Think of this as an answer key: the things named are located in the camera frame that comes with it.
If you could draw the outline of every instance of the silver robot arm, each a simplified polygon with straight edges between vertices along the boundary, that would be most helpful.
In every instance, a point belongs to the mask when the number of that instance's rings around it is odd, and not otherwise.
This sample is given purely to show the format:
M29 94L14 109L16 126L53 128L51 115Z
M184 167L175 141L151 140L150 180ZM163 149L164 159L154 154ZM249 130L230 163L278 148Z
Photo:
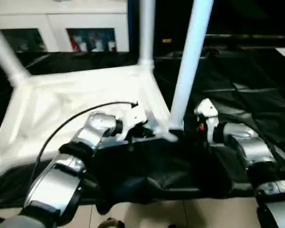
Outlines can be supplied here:
M36 178L20 214L2 222L0 228L53 228L69 223L79 205L83 175L102 139L125 135L125 129L128 131L145 121L144 116L133 118L126 122L104 113L91 114L85 125L69 143L59 148L59 154Z
M195 109L207 130L207 141L224 143L237 152L255 191L258 217L263 228L285 228L285 176L268 145L243 123L219 123L218 112L209 99Z

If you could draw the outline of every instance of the white pole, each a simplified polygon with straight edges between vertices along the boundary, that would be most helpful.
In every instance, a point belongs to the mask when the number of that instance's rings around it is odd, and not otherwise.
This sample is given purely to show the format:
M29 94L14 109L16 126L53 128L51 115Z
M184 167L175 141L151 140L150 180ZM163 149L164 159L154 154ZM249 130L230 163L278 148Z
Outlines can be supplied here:
M13 87L26 82L29 73L19 62L14 52L0 33L0 66Z
M172 130L183 129L183 118L199 63L213 1L194 0L193 3L169 118L169 128Z
M139 63L153 67L155 0L140 0Z

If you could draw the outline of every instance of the black cloth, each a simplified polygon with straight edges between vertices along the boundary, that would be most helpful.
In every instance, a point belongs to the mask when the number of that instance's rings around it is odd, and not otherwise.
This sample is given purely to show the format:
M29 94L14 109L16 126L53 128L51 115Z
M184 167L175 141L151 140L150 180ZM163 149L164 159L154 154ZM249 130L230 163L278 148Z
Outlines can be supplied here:
M26 53L19 59L32 75L136 64L128 53ZM154 76L171 107L180 59L155 58ZM0 69L0 122L10 95ZM165 140L103 149L93 158L83 204L148 203L154 200L251 197L251 185L235 152L202 150L193 142L193 110L210 98L222 121L242 122L276 146L285 169L285 58L273 50L211 50L200 58L179 143ZM40 166L41 171L46 162ZM17 167L0 178L0 207L23 202L32 166Z

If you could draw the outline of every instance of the white cabinet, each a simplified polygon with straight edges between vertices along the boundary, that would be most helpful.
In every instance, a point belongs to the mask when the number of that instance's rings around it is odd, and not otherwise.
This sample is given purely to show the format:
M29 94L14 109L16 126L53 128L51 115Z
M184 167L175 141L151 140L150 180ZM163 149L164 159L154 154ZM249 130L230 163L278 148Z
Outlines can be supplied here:
M48 52L59 51L46 15L0 16L0 30L14 50L34 51L43 46Z
M60 51L129 51L126 14L48 15Z
M129 51L126 0L0 0L15 51Z

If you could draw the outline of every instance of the tile floor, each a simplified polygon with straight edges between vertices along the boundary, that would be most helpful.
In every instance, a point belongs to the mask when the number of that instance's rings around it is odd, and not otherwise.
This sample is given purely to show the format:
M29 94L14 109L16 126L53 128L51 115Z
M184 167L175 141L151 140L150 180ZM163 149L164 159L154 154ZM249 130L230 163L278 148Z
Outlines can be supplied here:
M95 206L81 206L64 228L97 228L108 217L123 221L126 228L167 228L170 224L177 228L260 228L256 209L253 198L119 203L105 216ZM9 218L19 211L0 209L0 216Z

